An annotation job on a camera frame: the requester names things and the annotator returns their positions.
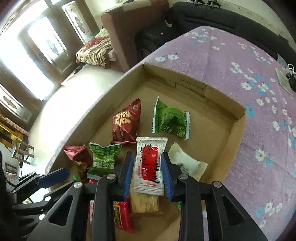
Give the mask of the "red bar snack pack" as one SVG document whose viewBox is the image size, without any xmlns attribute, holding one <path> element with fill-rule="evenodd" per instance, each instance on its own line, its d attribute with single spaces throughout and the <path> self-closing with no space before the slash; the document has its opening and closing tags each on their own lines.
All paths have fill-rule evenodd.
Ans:
<svg viewBox="0 0 296 241">
<path fill-rule="evenodd" d="M 88 183 L 96 183 L 98 180 L 88 179 Z M 92 224 L 92 216 L 93 216 L 93 207 L 94 201 L 90 201 L 89 206 L 89 224 Z M 113 216 L 114 216 L 114 225 L 117 228 L 121 228 L 126 232 L 134 233 L 134 228 L 132 224 L 132 219 L 130 217 L 130 202 L 129 198 L 126 201 L 114 201 L 113 202 Z"/>
</svg>

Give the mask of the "shiny red snack bag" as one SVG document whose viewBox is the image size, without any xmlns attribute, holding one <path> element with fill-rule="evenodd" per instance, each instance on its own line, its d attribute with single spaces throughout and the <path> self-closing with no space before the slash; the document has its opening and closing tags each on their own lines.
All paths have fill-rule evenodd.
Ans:
<svg viewBox="0 0 296 241">
<path fill-rule="evenodd" d="M 77 166 L 77 171 L 81 180 L 86 178 L 89 168 L 92 166 L 93 159 L 86 145 L 74 146 L 65 145 L 64 153 Z"/>
</svg>

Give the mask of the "beige long cracker pack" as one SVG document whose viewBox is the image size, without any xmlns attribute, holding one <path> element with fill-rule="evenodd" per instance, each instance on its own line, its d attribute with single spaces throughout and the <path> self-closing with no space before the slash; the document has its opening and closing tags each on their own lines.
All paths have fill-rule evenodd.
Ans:
<svg viewBox="0 0 296 241">
<path fill-rule="evenodd" d="M 131 192 L 130 201 L 134 213 L 157 213 L 159 211 L 159 199 L 156 195 Z"/>
</svg>

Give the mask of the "green pea snack bag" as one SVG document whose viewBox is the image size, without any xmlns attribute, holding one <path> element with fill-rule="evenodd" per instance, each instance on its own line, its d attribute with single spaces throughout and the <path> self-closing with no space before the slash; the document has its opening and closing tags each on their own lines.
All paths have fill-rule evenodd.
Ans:
<svg viewBox="0 0 296 241">
<path fill-rule="evenodd" d="M 89 143 L 89 149 L 93 162 L 88 174 L 102 177 L 114 171 L 115 161 L 122 150 L 121 144 L 103 147 L 96 143 Z"/>
</svg>

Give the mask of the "white small snack packet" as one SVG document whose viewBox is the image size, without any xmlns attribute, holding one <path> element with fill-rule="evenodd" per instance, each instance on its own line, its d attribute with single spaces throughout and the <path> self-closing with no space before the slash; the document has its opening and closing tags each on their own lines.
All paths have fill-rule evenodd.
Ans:
<svg viewBox="0 0 296 241">
<path fill-rule="evenodd" d="M 182 173 L 193 177 L 196 181 L 200 181 L 208 164 L 193 159 L 186 154 L 177 143 L 173 143 L 168 151 L 168 156 L 172 164 L 180 167 Z"/>
</svg>

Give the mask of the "white red sachet snack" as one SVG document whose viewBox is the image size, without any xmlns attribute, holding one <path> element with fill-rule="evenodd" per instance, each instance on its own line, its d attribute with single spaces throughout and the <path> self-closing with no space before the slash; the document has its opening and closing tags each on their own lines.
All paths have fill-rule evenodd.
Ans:
<svg viewBox="0 0 296 241">
<path fill-rule="evenodd" d="M 137 137 L 137 153 L 130 188 L 133 192 L 165 195 L 160 158 L 167 142 L 166 137 Z"/>
</svg>

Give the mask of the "dark red snack bag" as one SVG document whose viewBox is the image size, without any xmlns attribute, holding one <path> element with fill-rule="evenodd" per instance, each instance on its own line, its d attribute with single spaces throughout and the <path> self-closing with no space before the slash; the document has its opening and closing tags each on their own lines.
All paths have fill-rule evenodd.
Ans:
<svg viewBox="0 0 296 241">
<path fill-rule="evenodd" d="M 112 144 L 136 143 L 142 101 L 138 98 L 113 116 Z"/>
</svg>

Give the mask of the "green tea snack packet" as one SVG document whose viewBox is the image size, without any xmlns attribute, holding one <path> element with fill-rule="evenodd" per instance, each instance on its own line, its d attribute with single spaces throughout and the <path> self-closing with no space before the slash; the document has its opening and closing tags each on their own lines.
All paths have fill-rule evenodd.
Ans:
<svg viewBox="0 0 296 241">
<path fill-rule="evenodd" d="M 183 140 L 190 138 L 190 112 L 170 108 L 159 97 L 154 105 L 152 133 L 170 133 Z"/>
</svg>

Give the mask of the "green clear candy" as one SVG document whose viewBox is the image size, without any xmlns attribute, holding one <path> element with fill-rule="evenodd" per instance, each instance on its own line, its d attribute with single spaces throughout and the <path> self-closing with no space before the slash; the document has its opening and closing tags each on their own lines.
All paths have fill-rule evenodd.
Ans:
<svg viewBox="0 0 296 241">
<path fill-rule="evenodd" d="M 178 207 L 179 210 L 182 210 L 182 202 L 178 202 L 177 207 Z"/>
</svg>

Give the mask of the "cardboard tray box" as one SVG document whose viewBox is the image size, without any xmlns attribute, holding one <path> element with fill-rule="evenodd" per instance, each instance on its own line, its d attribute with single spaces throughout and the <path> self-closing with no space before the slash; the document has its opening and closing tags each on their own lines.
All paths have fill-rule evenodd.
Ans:
<svg viewBox="0 0 296 241">
<path fill-rule="evenodd" d="M 90 142 L 102 146 L 113 139 L 112 128 L 122 127 L 122 114 L 141 100 L 139 137 L 167 138 L 193 159 L 205 162 L 201 182 L 224 181 L 244 132 L 245 108 L 214 87 L 158 65 L 135 66 L 78 121 L 65 145 Z"/>
</svg>

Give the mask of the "floral blanket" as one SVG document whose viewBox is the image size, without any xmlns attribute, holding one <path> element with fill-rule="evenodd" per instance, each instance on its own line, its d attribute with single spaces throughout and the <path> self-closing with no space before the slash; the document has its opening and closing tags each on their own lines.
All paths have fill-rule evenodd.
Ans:
<svg viewBox="0 0 296 241">
<path fill-rule="evenodd" d="M 110 37 L 94 38 L 77 51 L 75 55 L 76 63 L 104 67 L 108 59 L 108 52 L 112 49 Z"/>
</svg>

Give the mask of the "olive green notebook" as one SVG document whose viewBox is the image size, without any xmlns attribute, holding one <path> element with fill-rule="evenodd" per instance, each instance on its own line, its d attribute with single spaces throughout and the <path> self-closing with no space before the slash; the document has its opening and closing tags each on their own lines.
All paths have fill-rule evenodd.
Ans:
<svg viewBox="0 0 296 241">
<path fill-rule="evenodd" d="M 293 90 L 290 87 L 290 83 L 289 80 L 287 79 L 287 77 L 278 69 L 275 68 L 275 72 L 276 72 L 276 76 L 278 79 L 279 84 L 281 85 L 281 87 L 290 95 L 293 96 Z"/>
</svg>

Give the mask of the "purple floral tablecloth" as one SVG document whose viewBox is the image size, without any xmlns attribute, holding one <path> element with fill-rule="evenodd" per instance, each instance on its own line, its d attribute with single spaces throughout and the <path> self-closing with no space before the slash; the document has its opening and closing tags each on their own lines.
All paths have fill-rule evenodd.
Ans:
<svg viewBox="0 0 296 241">
<path fill-rule="evenodd" d="M 157 100 L 190 113 L 190 135 L 164 133 L 206 162 L 201 181 L 221 181 L 268 240 L 295 212 L 295 98 L 281 87 L 281 65 L 255 44 L 202 26 L 166 43 L 106 90 L 63 140 L 64 145 L 112 140 L 115 114 L 142 101 L 138 135 L 151 137 Z"/>
</svg>

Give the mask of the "small black box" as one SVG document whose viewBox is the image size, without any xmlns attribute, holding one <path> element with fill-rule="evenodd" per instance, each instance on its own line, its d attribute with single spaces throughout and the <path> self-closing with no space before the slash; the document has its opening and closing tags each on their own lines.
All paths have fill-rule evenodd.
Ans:
<svg viewBox="0 0 296 241">
<path fill-rule="evenodd" d="M 296 92 L 296 74 L 295 74 L 295 72 L 293 72 L 293 73 L 287 73 L 286 74 L 286 77 L 287 77 L 287 79 L 289 81 L 289 84 L 290 84 L 291 89 L 294 92 Z"/>
</svg>

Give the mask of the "black sofa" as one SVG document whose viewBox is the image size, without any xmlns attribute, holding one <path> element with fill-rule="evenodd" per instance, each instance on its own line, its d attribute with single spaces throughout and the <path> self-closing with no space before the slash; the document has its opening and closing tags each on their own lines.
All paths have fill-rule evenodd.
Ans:
<svg viewBox="0 0 296 241">
<path fill-rule="evenodd" d="M 175 3 L 165 17 L 141 29 L 135 37 L 135 45 L 141 58 L 178 36 L 197 27 L 209 26 L 224 30 L 248 40 L 272 57 L 280 55 L 293 59 L 293 48 L 288 40 L 263 25 L 235 12 L 184 2 Z"/>
</svg>

